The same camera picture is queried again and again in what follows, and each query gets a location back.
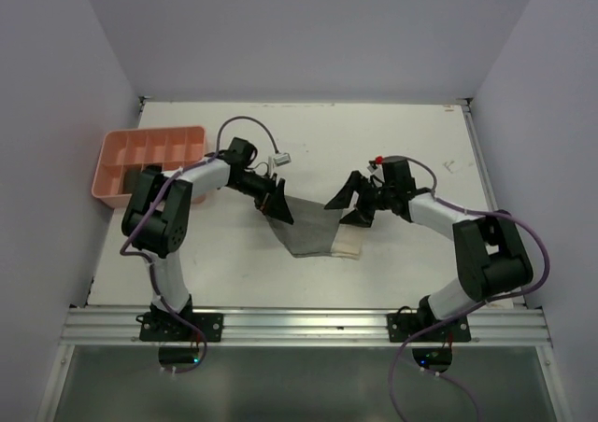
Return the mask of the grey and cream underwear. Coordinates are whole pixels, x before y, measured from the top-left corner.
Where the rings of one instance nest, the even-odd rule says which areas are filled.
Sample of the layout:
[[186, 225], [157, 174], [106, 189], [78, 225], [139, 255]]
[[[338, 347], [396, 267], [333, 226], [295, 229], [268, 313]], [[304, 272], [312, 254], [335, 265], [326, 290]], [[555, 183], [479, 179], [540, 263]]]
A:
[[343, 225], [342, 210], [325, 210], [324, 205], [288, 197], [294, 218], [292, 225], [268, 217], [274, 235], [295, 258], [335, 257], [358, 260], [361, 257], [364, 232], [361, 228]]

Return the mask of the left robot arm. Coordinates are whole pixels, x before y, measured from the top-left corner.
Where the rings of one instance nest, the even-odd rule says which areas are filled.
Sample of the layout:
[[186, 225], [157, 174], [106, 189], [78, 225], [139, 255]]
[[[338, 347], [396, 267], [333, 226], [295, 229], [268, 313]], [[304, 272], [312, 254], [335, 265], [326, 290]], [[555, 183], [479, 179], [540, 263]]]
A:
[[275, 174], [259, 175], [249, 168], [257, 148], [235, 137], [196, 165], [164, 171], [151, 165], [136, 181], [126, 207], [121, 231], [126, 241], [121, 254], [139, 256], [148, 266], [153, 290], [151, 307], [164, 314], [162, 330], [173, 340], [192, 334], [192, 305], [179, 257], [188, 230], [192, 201], [213, 190], [229, 188], [251, 197], [258, 211], [274, 220], [293, 224], [285, 197], [285, 180]]

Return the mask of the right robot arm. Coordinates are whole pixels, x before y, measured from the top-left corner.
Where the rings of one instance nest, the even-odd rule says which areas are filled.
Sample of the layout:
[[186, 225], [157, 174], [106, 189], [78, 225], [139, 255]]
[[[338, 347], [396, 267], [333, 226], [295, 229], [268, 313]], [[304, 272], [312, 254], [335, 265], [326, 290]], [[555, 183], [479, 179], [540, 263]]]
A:
[[421, 337], [437, 340], [449, 330], [449, 318], [497, 295], [529, 284], [533, 267], [516, 223], [506, 213], [471, 211], [446, 204], [435, 187], [418, 187], [412, 161], [403, 156], [377, 157], [369, 176], [350, 173], [327, 210], [353, 210], [344, 225], [369, 228], [378, 211], [390, 211], [447, 237], [454, 246], [457, 277], [422, 298], [416, 328]]

